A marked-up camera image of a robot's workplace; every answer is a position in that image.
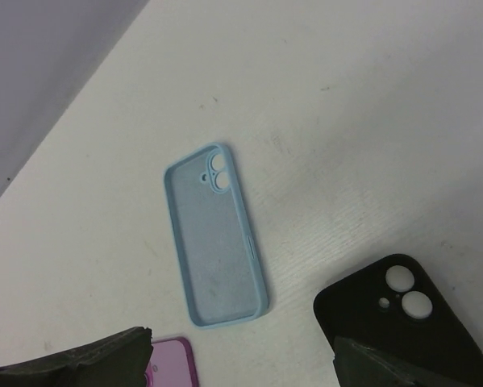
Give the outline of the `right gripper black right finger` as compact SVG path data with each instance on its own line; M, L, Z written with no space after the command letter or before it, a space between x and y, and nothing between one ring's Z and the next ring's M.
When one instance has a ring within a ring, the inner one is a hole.
M466 386L374 347L337 336L333 365L340 386Z

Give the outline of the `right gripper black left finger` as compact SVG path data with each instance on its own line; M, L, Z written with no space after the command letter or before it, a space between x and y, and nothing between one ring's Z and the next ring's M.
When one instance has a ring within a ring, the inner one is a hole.
M0 367L0 386L145 386L152 330L132 327L84 346Z

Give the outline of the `light blue phone case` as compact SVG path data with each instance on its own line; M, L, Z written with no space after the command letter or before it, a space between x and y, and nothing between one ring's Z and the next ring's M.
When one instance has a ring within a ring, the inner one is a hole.
M213 328L264 315L269 296L230 149L207 144L171 164L164 190L192 323Z

